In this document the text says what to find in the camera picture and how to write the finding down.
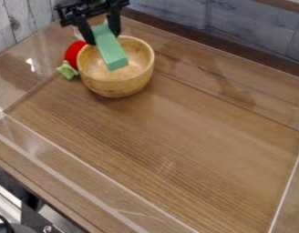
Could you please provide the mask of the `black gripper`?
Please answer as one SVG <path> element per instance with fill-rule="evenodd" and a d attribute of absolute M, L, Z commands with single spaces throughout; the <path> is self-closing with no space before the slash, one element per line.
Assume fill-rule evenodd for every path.
<path fill-rule="evenodd" d="M 86 18 L 108 13 L 106 21 L 111 31 L 115 36 L 121 33 L 120 10 L 111 9 L 112 5 L 123 8 L 129 5 L 129 0 L 76 0 L 69 4 L 56 4 L 53 10 L 57 12 L 61 26 L 76 24 L 85 42 L 94 46 L 94 36 Z"/>

